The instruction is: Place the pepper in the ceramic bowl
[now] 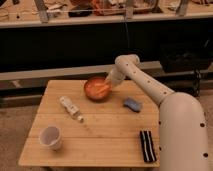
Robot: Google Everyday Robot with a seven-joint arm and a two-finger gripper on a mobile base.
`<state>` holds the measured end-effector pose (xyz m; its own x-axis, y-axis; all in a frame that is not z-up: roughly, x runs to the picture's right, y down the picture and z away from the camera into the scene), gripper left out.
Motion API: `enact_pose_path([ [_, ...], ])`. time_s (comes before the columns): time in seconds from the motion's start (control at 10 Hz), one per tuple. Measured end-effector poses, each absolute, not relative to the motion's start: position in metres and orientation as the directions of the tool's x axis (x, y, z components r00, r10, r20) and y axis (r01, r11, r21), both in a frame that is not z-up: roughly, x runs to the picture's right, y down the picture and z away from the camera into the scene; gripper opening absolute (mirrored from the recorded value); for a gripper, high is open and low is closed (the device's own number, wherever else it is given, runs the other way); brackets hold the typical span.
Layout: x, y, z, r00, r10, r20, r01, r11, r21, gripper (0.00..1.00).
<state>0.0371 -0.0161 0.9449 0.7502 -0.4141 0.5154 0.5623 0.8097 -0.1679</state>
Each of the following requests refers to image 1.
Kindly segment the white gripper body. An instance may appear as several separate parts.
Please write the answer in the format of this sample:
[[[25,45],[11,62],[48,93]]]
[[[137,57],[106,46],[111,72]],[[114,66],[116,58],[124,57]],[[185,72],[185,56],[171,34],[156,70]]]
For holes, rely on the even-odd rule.
[[[108,73],[105,82],[109,83],[112,88],[120,85],[125,79],[125,75],[116,67],[112,68]]]

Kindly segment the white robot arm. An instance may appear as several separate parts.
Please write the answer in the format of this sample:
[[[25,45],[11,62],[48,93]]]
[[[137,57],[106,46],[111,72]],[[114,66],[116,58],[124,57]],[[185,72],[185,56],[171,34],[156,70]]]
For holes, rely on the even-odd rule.
[[[135,54],[118,56],[107,80],[115,87],[129,77],[158,106],[159,171],[210,171],[206,120],[200,102],[146,74],[139,63]]]

